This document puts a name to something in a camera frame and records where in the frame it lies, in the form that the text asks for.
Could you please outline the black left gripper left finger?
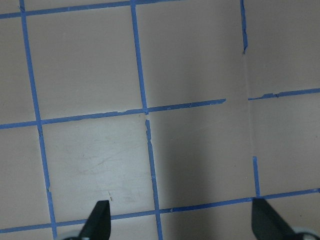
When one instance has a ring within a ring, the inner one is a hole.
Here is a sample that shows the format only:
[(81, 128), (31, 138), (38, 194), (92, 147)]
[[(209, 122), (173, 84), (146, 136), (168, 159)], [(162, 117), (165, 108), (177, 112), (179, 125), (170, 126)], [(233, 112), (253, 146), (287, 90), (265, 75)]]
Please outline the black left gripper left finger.
[(98, 201), (81, 229), (78, 240), (109, 240), (111, 236), (111, 211), (108, 200)]

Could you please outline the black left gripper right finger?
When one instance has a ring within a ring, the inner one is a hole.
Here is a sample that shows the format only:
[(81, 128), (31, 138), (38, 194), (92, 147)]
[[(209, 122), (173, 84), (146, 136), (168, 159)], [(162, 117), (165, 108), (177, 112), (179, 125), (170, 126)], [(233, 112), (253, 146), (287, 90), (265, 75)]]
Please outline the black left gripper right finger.
[(285, 240), (294, 235), (294, 230), (264, 198), (252, 200), (251, 229), (257, 240)]

